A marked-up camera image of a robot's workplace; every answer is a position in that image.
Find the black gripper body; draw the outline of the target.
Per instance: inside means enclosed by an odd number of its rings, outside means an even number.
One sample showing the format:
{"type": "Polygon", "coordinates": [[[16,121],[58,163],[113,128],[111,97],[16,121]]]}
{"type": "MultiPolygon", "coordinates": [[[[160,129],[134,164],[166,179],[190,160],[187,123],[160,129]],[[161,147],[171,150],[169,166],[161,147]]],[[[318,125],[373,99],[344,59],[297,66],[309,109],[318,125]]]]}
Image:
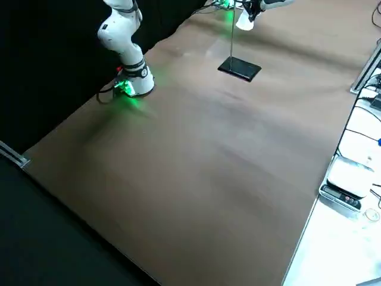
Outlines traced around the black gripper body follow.
{"type": "Polygon", "coordinates": [[[262,0],[242,1],[242,5],[246,10],[264,10],[262,0]]]}

